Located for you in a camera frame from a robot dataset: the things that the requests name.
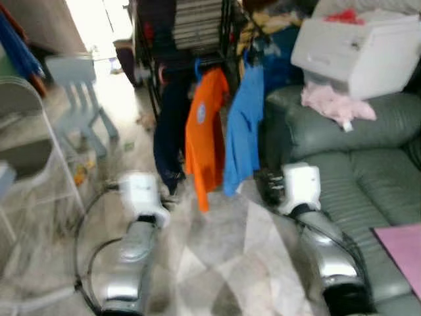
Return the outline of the green leather sofa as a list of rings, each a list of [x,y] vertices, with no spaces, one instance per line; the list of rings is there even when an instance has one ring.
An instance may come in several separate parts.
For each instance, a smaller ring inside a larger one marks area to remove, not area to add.
[[[321,211],[352,238],[353,250],[363,256],[376,315],[421,316],[418,297],[372,231],[420,222],[420,97],[374,97],[370,106],[377,119],[356,120],[352,132],[343,132],[330,118],[303,106],[301,92],[301,86],[287,86],[266,96],[260,170],[281,174],[291,163],[318,167]],[[330,314],[337,311],[328,304],[301,229],[283,237],[307,298]]]

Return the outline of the blue shirt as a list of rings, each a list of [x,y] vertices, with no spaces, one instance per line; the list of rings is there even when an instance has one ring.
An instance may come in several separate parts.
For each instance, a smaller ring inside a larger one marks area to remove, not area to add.
[[[258,127],[264,118],[264,67],[245,65],[245,72],[226,123],[223,191],[237,193],[241,182],[260,169]]]

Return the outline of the light blue child chair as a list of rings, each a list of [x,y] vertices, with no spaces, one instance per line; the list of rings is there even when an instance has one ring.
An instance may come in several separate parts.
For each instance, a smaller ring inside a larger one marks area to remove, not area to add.
[[[62,144],[74,154],[69,135],[79,132],[98,157],[105,157],[108,149],[93,130],[96,122],[102,122],[112,140],[118,139],[118,130],[97,99],[94,89],[96,74],[90,55],[51,55],[45,66],[55,84],[60,86],[69,101],[69,108],[55,123],[55,132]]]

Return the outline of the red cloth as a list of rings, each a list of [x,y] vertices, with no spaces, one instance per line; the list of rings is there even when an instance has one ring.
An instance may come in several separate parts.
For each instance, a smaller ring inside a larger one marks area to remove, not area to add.
[[[339,13],[328,15],[324,18],[325,21],[331,23],[344,23],[354,25],[365,25],[366,21],[360,18],[355,9],[348,8]]]

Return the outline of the yellow striped blanket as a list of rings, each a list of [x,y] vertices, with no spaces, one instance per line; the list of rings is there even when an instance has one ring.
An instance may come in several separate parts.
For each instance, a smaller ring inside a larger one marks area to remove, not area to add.
[[[243,51],[250,44],[252,39],[259,37],[262,32],[264,34],[273,34],[280,30],[285,30],[292,25],[300,26],[303,23],[303,15],[297,11],[288,13],[279,13],[277,15],[270,15],[265,11],[250,13],[247,18],[252,18],[247,21],[244,27],[241,28],[235,52],[238,55],[243,54]]]

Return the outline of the blue hanging cloth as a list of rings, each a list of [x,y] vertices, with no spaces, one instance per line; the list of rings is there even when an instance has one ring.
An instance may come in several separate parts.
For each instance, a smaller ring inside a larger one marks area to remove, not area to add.
[[[45,97],[42,65],[30,51],[29,39],[23,27],[3,4],[0,4],[0,44],[16,72],[33,85],[40,97]]]

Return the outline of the orange shirt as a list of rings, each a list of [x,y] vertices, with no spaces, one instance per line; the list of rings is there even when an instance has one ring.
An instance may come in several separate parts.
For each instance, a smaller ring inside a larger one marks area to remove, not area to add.
[[[209,211],[207,194],[223,182],[225,144],[220,110],[230,92],[220,67],[208,69],[193,94],[186,123],[186,172],[193,177],[198,208]]]

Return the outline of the orange yellow floor toy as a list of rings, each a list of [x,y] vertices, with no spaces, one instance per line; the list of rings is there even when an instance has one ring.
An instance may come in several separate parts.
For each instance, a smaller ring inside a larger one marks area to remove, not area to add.
[[[73,182],[75,186],[81,186],[89,177],[90,171],[88,167],[77,166],[73,174]]]

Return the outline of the dark blue bag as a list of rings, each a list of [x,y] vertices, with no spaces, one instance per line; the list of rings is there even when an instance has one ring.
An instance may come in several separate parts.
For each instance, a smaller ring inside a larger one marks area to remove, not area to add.
[[[270,43],[262,51],[264,67],[264,92],[270,93],[277,88],[304,84],[303,70],[291,62],[293,48],[300,28],[292,25],[270,35]]]

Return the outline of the pink sheet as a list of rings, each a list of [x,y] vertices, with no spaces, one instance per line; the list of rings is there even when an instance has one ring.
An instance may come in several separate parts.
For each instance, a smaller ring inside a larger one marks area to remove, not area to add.
[[[418,297],[421,290],[421,224],[373,228],[372,231]]]

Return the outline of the pale pink garment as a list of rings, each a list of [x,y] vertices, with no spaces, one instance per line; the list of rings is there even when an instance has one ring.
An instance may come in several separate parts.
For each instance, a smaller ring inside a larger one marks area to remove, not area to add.
[[[365,101],[337,93],[328,85],[307,82],[301,93],[301,103],[323,117],[336,122],[344,132],[352,132],[354,119],[376,120],[376,112]]]

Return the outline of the black metal drying rack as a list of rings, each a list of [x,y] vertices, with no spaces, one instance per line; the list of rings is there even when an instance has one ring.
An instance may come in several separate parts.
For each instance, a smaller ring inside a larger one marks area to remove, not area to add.
[[[240,0],[130,0],[137,75],[147,87],[154,117],[159,117],[164,75],[201,70],[235,61]]]

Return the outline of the grey folding chair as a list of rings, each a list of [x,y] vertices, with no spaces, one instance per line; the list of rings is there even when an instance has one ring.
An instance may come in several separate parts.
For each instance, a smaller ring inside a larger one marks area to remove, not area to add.
[[[70,161],[42,97],[17,76],[0,76],[0,240],[25,234],[68,238],[82,214]]]

